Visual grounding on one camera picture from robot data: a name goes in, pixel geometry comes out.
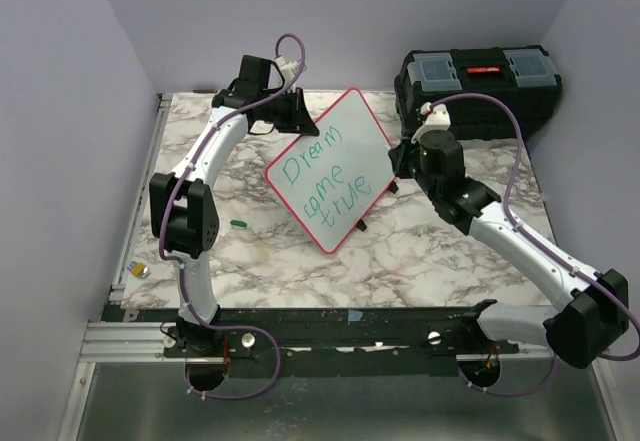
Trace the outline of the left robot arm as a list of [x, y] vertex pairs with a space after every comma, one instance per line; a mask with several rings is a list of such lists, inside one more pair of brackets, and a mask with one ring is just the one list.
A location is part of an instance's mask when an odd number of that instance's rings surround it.
[[170, 335], [180, 348], [209, 356], [221, 346], [222, 333], [213, 325], [219, 303], [209, 252], [220, 228], [213, 186], [232, 151], [257, 121], [280, 133], [319, 134], [296, 85], [304, 68], [302, 60], [281, 55], [244, 56], [238, 76], [213, 97], [206, 127], [186, 157], [170, 173], [150, 179], [152, 232], [178, 279], [180, 307]]

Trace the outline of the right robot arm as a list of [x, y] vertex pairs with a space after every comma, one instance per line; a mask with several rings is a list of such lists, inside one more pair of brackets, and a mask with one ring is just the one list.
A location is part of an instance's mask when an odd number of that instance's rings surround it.
[[548, 299], [547, 306], [481, 305], [460, 328], [460, 340], [480, 353], [495, 341], [550, 348], [572, 367], [584, 369], [606, 356], [629, 328], [628, 282], [618, 271], [599, 273], [529, 229], [504, 208], [501, 197], [469, 177], [464, 151], [447, 130], [404, 140], [388, 153], [393, 174], [414, 180], [438, 216], [497, 252]]

